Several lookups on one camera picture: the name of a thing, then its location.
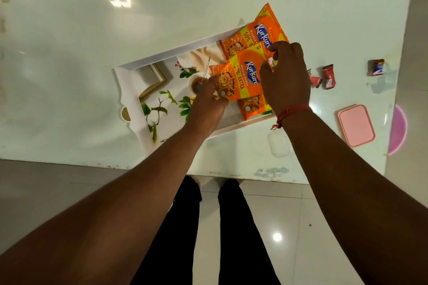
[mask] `red candy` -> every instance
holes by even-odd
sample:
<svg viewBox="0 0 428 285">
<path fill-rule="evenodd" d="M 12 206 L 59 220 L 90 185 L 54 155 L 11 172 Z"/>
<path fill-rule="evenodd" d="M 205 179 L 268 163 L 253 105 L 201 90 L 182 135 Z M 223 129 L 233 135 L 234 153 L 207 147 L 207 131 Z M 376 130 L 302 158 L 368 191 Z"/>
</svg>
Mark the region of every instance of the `red candy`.
<svg viewBox="0 0 428 285">
<path fill-rule="evenodd" d="M 307 70 L 308 75 L 309 75 L 309 80 L 312 82 L 312 84 L 314 85 L 315 88 L 318 88 L 319 86 L 321 86 L 321 83 L 323 81 L 322 78 L 320 77 L 314 77 L 313 75 L 311 75 L 311 69 Z"/>
<path fill-rule="evenodd" d="M 325 89 L 334 88 L 336 85 L 336 80 L 334 79 L 333 65 L 330 64 L 322 68 L 322 72 L 325 74 L 325 78 L 327 79 L 325 82 Z"/>
</svg>

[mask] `glossy table surface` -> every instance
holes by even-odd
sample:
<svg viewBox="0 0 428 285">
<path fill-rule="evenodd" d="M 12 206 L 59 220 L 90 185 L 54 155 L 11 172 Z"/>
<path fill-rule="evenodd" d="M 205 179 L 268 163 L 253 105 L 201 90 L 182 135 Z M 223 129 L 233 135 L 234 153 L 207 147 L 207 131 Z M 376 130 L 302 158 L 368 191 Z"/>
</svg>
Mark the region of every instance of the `glossy table surface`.
<svg viewBox="0 0 428 285">
<path fill-rule="evenodd" d="M 334 63 L 314 112 L 339 133 L 336 111 L 367 107 L 376 138 L 355 151 L 383 174 L 409 0 L 1 0 L 0 158 L 134 167 L 112 68 L 251 22 L 266 2 L 313 74 Z M 378 58 L 386 74 L 368 77 Z M 295 156 L 272 155 L 272 123 L 207 140 L 189 173 L 307 183 Z"/>
</svg>

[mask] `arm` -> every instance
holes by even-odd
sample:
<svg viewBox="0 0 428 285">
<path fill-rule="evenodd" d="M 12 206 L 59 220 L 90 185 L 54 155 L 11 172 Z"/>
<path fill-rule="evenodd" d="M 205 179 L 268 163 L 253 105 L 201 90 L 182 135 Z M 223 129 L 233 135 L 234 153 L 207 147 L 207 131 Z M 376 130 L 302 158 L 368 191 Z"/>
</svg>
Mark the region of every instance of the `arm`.
<svg viewBox="0 0 428 285">
<path fill-rule="evenodd" d="M 309 79 L 298 43 L 275 43 L 278 65 L 261 73 L 277 114 L 308 104 Z M 297 112 L 282 121 L 319 206 L 366 284 L 427 284 L 428 209 L 384 178 L 318 116 Z"/>
<path fill-rule="evenodd" d="M 128 285 L 196 152 L 222 118 L 228 100 L 211 99 L 217 80 L 198 93 L 184 128 L 147 159 L 4 252 L 2 284 Z"/>
</svg>

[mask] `red thread bracelet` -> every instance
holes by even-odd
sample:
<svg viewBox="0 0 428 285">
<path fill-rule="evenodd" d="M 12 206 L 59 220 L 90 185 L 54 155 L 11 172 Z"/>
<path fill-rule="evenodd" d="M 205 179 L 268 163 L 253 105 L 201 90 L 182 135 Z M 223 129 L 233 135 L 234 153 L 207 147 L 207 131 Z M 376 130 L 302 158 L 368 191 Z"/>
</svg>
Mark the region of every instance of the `red thread bracelet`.
<svg viewBox="0 0 428 285">
<path fill-rule="evenodd" d="M 285 119 L 286 117 L 288 117 L 294 113 L 301 112 L 303 110 L 312 111 L 312 109 L 306 104 L 299 104 L 299 105 L 295 105 L 295 106 L 287 108 L 285 111 L 283 111 L 281 113 L 281 115 L 278 116 L 278 119 L 276 120 L 276 124 L 272 125 L 271 130 L 276 130 L 277 128 L 281 128 L 282 127 L 281 121 L 283 119 Z"/>
</svg>

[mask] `hand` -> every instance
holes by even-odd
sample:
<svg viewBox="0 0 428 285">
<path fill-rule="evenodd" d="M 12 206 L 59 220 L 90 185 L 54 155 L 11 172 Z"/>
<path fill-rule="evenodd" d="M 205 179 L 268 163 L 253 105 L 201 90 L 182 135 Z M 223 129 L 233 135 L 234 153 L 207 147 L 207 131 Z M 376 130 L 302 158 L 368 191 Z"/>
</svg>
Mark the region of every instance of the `hand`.
<svg viewBox="0 0 428 285">
<path fill-rule="evenodd" d="M 273 72 L 267 62 L 261 65 L 260 80 L 267 103 L 276 115 L 293 105 L 308 105 L 311 87 L 301 45 L 279 41 L 268 49 L 275 52 L 278 63 Z"/>
<path fill-rule="evenodd" d="M 213 99 L 218 78 L 218 75 L 212 76 L 202 85 L 190 108 L 189 120 L 185 124 L 189 131 L 196 132 L 204 139 L 210 136 L 217 128 L 223 117 L 224 110 L 229 104 L 229 100 L 225 97 Z"/>
</svg>

